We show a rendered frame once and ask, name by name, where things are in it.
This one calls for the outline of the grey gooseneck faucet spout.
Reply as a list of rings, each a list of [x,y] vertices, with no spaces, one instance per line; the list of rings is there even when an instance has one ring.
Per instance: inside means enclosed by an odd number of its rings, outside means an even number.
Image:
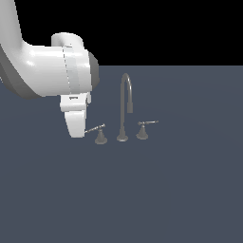
[[[120,133],[117,136],[117,141],[125,142],[128,137],[125,135],[124,129],[124,87],[127,86],[128,101],[127,101],[127,112],[129,114],[133,113],[133,102],[132,102],[132,83],[129,75],[124,73],[121,77],[121,127]]]

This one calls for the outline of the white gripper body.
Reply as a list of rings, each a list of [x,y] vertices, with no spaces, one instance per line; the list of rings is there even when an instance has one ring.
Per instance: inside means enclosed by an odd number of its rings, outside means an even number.
[[[60,108],[65,114],[65,123],[71,138],[84,137],[86,109],[90,103],[89,92],[61,96]]]

